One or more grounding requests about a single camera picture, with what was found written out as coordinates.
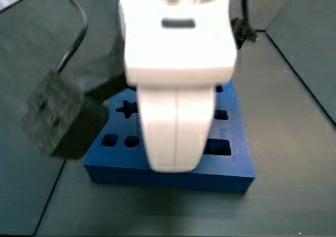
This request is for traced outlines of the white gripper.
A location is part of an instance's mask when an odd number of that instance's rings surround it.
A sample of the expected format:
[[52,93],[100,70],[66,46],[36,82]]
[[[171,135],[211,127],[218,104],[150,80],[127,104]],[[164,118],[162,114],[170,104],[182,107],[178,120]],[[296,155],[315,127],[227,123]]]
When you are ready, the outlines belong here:
[[235,71],[230,0],[120,0],[126,80],[136,88],[150,165],[196,165],[215,112],[216,87]]

